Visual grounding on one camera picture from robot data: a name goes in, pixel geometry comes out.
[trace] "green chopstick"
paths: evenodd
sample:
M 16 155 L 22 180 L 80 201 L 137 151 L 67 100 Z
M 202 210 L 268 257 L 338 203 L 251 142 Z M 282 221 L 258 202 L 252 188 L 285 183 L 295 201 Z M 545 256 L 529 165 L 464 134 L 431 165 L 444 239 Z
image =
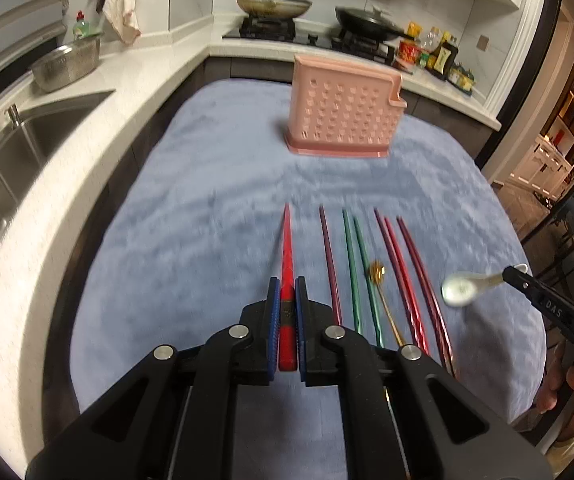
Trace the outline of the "green chopstick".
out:
M 367 280 L 367 292 L 369 293 L 369 306 L 371 307 L 371 317 L 373 318 L 373 327 L 376 331 L 376 343 L 380 348 L 385 347 L 382 339 L 382 328 L 380 326 L 380 316 L 378 315 L 378 306 L 376 304 L 376 291 L 373 288 L 373 283 L 369 279 L 369 257 L 365 248 L 365 242 L 362 239 L 362 232 L 360 230 L 360 223 L 358 217 L 353 217 L 353 225 L 356 227 L 356 238 L 358 238 L 358 247 L 360 248 L 360 257 L 362 259 L 362 267 L 365 271 L 365 279 Z
M 349 224 L 349 216 L 346 209 L 342 210 L 344 220 L 344 236 L 347 240 L 347 257 L 349 258 L 349 277 L 352 282 L 352 307 L 353 327 L 362 335 L 362 316 L 360 314 L 360 291 L 358 290 L 358 277 L 356 276 L 356 264 L 353 261 L 352 228 Z

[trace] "dark red chopstick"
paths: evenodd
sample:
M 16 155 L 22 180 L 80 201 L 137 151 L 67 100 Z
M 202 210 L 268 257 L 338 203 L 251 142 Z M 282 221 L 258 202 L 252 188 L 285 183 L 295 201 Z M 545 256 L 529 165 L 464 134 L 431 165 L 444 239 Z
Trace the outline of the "dark red chopstick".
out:
M 379 211 L 374 209 L 374 212 L 376 214 L 378 226 L 382 232 L 383 240 L 385 241 L 385 247 L 387 248 L 391 266 L 394 268 L 394 274 L 396 276 L 396 281 L 398 282 L 398 288 L 400 289 L 400 295 L 402 296 L 404 309 L 407 314 L 407 321 L 411 328 L 413 342 L 423 352 L 429 355 L 429 345 L 427 344 L 427 339 L 424 335 L 424 327 L 422 325 L 422 318 L 420 318 L 418 300 L 416 299 L 416 294 L 414 293 L 414 288 L 411 284 L 411 279 L 409 278 L 409 272 L 407 271 L 402 251 L 400 250 L 398 240 L 396 239 L 396 234 L 391 227 L 389 219 L 385 218 L 383 222 Z
M 342 308 L 340 307 L 340 296 L 338 294 L 338 281 L 336 280 L 336 268 L 334 267 L 334 255 L 331 252 L 331 242 L 329 241 L 329 230 L 326 226 L 324 207 L 320 206 L 320 223 L 323 227 L 324 256 L 327 260 L 327 273 L 329 274 L 329 288 L 331 289 L 331 306 L 336 318 L 336 324 L 342 326 Z
M 406 243 L 409 254 L 411 255 L 411 260 L 416 268 L 416 274 L 420 280 L 420 288 L 422 288 L 422 294 L 424 300 L 427 303 L 427 308 L 429 309 L 430 317 L 432 318 L 433 331 L 436 335 L 436 342 L 438 343 L 438 348 L 440 349 L 440 360 L 445 370 L 449 374 L 455 376 L 454 363 L 453 363 L 453 352 L 451 349 L 451 342 L 449 341 L 449 335 L 447 333 L 447 328 L 445 326 L 444 319 L 442 318 L 442 313 L 440 312 L 440 307 L 438 306 L 438 299 L 433 291 L 432 282 L 429 279 L 429 274 L 420 258 L 414 239 L 409 232 L 406 224 L 402 217 L 397 217 L 398 227 L 403 234 L 404 242 Z
M 296 310 L 294 305 L 293 253 L 291 250 L 289 204 L 285 204 L 282 227 L 282 279 L 280 285 L 278 369 L 282 372 L 294 372 L 298 369 L 298 353 L 296 348 Z

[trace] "stainless steel sink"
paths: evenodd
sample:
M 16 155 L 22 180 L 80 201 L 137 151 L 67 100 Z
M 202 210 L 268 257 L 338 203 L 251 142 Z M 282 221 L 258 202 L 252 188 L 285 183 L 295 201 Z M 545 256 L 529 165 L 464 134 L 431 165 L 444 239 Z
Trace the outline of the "stainless steel sink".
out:
M 47 104 L 20 113 L 0 135 L 0 237 L 51 155 L 112 92 Z

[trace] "triangular cutout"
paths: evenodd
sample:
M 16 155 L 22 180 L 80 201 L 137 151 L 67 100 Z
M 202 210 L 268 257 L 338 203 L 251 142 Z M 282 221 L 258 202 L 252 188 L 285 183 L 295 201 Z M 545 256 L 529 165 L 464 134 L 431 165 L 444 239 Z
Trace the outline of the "triangular cutout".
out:
M 98 417 L 91 426 L 92 431 L 115 442 L 125 440 L 133 418 L 136 416 L 136 410 L 147 389 L 148 382 L 148 379 L 141 379 L 123 393 L 121 398 Z
M 487 431 L 487 423 L 462 404 L 441 382 L 429 379 L 427 386 L 454 444 L 462 444 Z

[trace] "stainless steel bowl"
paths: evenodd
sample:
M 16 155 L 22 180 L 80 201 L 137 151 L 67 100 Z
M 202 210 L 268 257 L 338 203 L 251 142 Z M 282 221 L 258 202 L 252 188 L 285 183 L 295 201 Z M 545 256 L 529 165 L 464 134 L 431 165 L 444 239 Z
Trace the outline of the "stainless steel bowl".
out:
M 32 64 L 38 86 L 53 92 L 93 72 L 100 61 L 100 37 L 94 34 L 64 44 Z
M 311 7 L 309 0 L 236 0 L 253 18 L 297 18 Z

